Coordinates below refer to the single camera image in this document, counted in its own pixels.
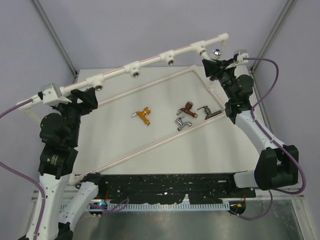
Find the white chrome knob faucet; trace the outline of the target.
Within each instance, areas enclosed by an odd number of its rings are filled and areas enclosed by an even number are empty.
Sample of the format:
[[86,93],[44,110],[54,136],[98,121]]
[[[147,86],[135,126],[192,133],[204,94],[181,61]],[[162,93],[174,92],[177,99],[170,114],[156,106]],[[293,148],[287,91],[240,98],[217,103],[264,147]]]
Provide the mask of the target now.
[[204,60],[210,60],[210,61],[218,61],[220,59],[220,57],[222,56],[222,52],[220,51],[220,49],[215,49],[212,50],[212,52],[210,54],[208,54],[205,50],[202,51],[200,53],[200,56],[204,59]]

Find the white pipe frame rack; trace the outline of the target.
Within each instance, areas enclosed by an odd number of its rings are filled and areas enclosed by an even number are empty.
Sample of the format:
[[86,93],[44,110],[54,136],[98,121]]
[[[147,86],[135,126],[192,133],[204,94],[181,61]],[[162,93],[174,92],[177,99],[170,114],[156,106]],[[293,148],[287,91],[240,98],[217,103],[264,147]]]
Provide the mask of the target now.
[[[208,40],[201,40],[175,50],[168,50],[144,60],[128,63],[121,68],[109,71],[107,73],[97,74],[89,78],[86,78],[83,81],[73,83],[68,86],[61,86],[60,89],[64,97],[69,96],[72,90],[75,90],[75,89],[81,90],[86,87],[93,87],[95,88],[96,91],[100,91],[103,89],[103,84],[108,79],[112,79],[123,74],[129,74],[132,78],[137,78],[141,74],[140,72],[141,68],[144,68],[146,66],[149,66],[151,64],[155,64],[158,62],[164,62],[169,66],[172,66],[173,63],[175,62],[175,57],[185,53],[189,53],[189,52],[195,52],[197,55],[201,56],[200,55],[201,52],[206,51],[207,46],[210,46],[216,43],[220,44],[220,50],[224,50],[226,48],[228,40],[229,40],[229,35],[227,33],[222,33]],[[29,117],[34,121],[39,121],[39,118],[37,117],[37,115],[32,112],[32,108],[42,102],[32,103],[32,97],[25,101],[18,102],[16,106],[23,113],[29,115]]]

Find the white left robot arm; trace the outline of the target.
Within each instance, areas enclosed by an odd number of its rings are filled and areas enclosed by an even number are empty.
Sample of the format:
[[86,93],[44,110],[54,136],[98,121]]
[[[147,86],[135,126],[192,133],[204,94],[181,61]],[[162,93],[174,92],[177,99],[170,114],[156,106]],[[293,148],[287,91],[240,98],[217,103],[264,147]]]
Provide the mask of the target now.
[[89,174],[71,202],[60,209],[67,183],[78,155],[81,117],[98,108],[96,90],[74,89],[66,103],[54,106],[55,113],[40,122],[39,137],[44,143],[40,154],[39,195],[32,222],[23,240],[71,240],[75,226],[93,198],[102,199],[107,193],[102,177]]

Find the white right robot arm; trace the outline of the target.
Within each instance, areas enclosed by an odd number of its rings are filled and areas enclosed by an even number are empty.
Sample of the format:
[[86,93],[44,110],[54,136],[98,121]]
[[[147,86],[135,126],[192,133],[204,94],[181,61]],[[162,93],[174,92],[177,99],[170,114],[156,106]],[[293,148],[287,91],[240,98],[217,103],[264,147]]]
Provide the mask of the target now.
[[285,145],[259,121],[253,113],[250,96],[254,80],[247,74],[235,75],[237,63],[229,60],[202,60],[205,75],[210,81],[219,81],[228,101],[226,116],[240,128],[259,153],[252,171],[237,172],[226,185],[231,197],[238,197],[245,188],[275,190],[298,183],[299,151],[294,145]]

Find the red brown faucet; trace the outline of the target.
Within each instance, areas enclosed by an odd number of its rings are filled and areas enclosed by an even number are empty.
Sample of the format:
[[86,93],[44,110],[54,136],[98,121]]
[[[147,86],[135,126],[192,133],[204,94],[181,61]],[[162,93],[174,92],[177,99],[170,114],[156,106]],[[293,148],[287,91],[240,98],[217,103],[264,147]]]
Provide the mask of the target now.
[[198,115],[195,112],[191,111],[191,108],[193,107],[193,103],[191,101],[188,101],[184,107],[177,110],[176,115],[180,115],[181,113],[185,113],[187,115],[192,116],[193,118],[197,118]]

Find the dark grey lever faucet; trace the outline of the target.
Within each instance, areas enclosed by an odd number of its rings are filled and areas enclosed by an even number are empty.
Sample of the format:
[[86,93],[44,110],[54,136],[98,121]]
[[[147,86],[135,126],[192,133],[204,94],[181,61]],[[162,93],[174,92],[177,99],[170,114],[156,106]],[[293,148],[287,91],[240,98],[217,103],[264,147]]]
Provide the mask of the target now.
[[203,109],[205,112],[205,118],[204,118],[205,120],[208,120],[210,118],[213,118],[213,117],[223,113],[222,110],[217,110],[215,112],[212,112],[211,109],[207,105],[204,105],[204,106],[198,108],[197,111],[201,110],[201,109]]

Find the orange faucet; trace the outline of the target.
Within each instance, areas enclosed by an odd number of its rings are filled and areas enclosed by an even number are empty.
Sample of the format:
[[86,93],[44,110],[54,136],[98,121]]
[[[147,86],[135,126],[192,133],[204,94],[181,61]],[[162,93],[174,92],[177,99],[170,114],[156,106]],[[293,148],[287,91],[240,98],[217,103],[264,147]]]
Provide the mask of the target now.
[[142,111],[136,111],[134,112],[131,117],[139,117],[141,120],[143,120],[143,122],[149,126],[150,125],[150,121],[147,119],[147,115],[149,115],[151,113],[151,110],[149,107],[145,107]]

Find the chrome silver faucet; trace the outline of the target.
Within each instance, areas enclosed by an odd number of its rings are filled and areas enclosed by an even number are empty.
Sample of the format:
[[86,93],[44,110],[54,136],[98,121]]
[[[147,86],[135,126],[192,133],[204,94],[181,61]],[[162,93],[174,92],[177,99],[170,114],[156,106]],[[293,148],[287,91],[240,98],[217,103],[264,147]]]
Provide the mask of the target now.
[[175,120],[175,123],[178,125],[177,130],[181,131],[185,126],[191,127],[192,123],[190,121],[183,121],[185,116],[182,115]]

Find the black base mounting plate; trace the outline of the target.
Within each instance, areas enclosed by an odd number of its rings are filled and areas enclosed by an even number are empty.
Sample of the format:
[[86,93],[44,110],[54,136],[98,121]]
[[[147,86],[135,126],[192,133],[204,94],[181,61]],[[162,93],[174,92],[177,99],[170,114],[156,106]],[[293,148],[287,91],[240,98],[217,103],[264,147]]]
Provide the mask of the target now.
[[239,188],[232,173],[94,174],[81,180],[98,185],[97,197],[118,204],[172,205],[188,197],[192,205],[221,203],[225,198],[254,198],[255,190]]

